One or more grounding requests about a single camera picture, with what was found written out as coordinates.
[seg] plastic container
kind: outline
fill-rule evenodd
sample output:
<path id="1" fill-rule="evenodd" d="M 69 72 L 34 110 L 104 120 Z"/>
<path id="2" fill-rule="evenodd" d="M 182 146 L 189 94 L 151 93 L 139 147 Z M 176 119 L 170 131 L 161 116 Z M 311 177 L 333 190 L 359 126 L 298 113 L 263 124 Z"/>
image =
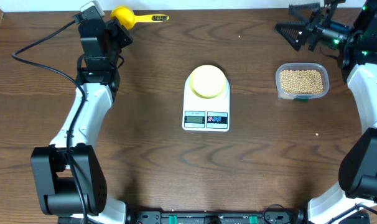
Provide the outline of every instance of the plastic container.
<path id="1" fill-rule="evenodd" d="M 284 89 L 282 89 L 281 81 L 280 81 L 280 72 L 284 70 L 292 70 L 292 71 L 298 71 L 298 70 L 316 70 L 320 72 L 321 74 L 321 80 L 323 83 L 323 92 L 321 93 L 310 93 L 310 94 L 299 94 L 299 93 L 288 93 Z M 293 100 L 293 99 L 314 99 L 314 98 L 320 98 L 323 97 L 325 94 L 327 94 L 329 88 L 330 88 L 330 80 L 328 79 L 328 73 L 326 69 L 316 63 L 287 63 L 284 65 L 281 65 L 281 67 L 276 72 L 276 84 L 277 84 L 277 91 L 278 91 L 278 98 L 280 99 L 287 99 L 287 100 Z"/>

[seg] soybean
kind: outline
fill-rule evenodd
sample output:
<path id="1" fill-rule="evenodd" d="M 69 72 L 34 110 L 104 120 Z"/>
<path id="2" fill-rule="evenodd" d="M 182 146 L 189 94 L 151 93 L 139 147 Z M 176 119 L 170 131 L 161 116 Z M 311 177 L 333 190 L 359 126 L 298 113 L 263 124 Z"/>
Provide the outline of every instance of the soybean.
<path id="1" fill-rule="evenodd" d="M 316 70 L 284 70 L 280 72 L 280 82 L 288 93 L 312 94 L 324 90 L 321 74 Z"/>

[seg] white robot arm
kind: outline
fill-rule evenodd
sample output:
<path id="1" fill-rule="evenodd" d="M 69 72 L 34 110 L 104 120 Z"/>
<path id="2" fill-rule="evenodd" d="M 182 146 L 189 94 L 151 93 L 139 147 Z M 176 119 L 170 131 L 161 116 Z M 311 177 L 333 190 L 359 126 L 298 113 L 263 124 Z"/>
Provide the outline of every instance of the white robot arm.
<path id="1" fill-rule="evenodd" d="M 364 133 L 368 128 L 377 128 L 377 65 L 366 63 L 355 65 L 348 80 L 348 87 L 355 97 L 360 114 L 361 128 Z M 324 194 L 308 202 L 307 217 L 312 223 L 328 223 L 332 218 L 363 204 L 367 207 L 377 205 L 373 200 L 348 198 L 339 182 Z M 339 223 L 344 218 L 357 212 L 353 210 L 332 223 Z"/>
<path id="2" fill-rule="evenodd" d="M 119 54 L 133 41 L 118 19 L 104 22 L 103 16 L 99 4 L 89 2 L 73 16 L 73 22 L 12 55 L 21 62 L 56 72 L 77 87 L 75 101 L 59 133 L 49 146 L 36 147 L 31 155 L 40 208 L 44 214 L 58 215 L 59 223 L 70 223 L 69 217 L 85 223 L 124 224 L 130 220 L 126 204 L 107 195 L 105 177 L 94 153 L 101 124 L 118 91 L 117 62 L 123 60 Z M 54 68 L 16 56 L 74 23 L 79 24 L 84 51 L 77 62 L 76 81 Z M 81 67 L 83 60 L 86 67 Z M 57 175 L 69 168 L 72 178 Z"/>

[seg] scale platform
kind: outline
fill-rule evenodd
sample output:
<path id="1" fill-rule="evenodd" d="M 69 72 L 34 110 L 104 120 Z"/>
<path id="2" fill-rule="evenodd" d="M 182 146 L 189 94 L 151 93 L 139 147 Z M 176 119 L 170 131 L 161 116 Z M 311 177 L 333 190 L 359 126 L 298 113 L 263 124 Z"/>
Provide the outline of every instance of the scale platform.
<path id="1" fill-rule="evenodd" d="M 200 80 L 198 82 L 208 82 L 208 85 L 212 85 L 214 77 L 206 77 L 209 71 L 218 73 L 216 78 L 222 79 L 223 89 L 221 89 L 218 95 L 211 98 L 204 98 L 199 95 L 192 87 L 193 80 L 192 75 L 194 72 L 201 73 Z M 225 132 L 230 128 L 230 84 L 223 72 L 212 65 L 203 65 L 196 68 L 187 78 L 184 87 L 184 103 L 183 103 L 183 119 L 182 127 L 187 131 L 219 131 Z"/>

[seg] wooden table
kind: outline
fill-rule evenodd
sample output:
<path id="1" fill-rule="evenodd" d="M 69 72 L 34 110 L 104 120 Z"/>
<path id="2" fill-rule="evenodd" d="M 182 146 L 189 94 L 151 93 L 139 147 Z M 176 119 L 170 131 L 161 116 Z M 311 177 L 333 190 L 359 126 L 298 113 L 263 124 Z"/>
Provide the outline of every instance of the wooden table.
<path id="1" fill-rule="evenodd" d="M 338 10 L 334 19 L 352 23 L 357 13 Z M 74 14 L 4 16 L 0 223 L 55 223 L 55 217 L 40 211 L 30 155 L 58 133 L 74 87 L 11 54 L 70 22 Z M 108 193 L 134 208 L 239 211 L 262 210 L 272 203 L 298 207 L 331 187 L 341 160 L 361 136 L 360 120 L 336 62 L 318 48 L 296 52 L 275 32 L 275 23 L 293 20 L 287 10 L 166 14 L 167 22 L 137 24 L 131 31 L 134 43 L 123 50 L 120 91 L 96 149 Z M 72 26 L 21 56 L 75 77 L 82 52 L 78 29 Z M 289 62 L 323 65 L 330 77 L 328 94 L 307 103 L 279 100 L 275 72 Z M 185 79 L 204 64 L 219 65 L 230 81 L 227 133 L 181 127 Z"/>

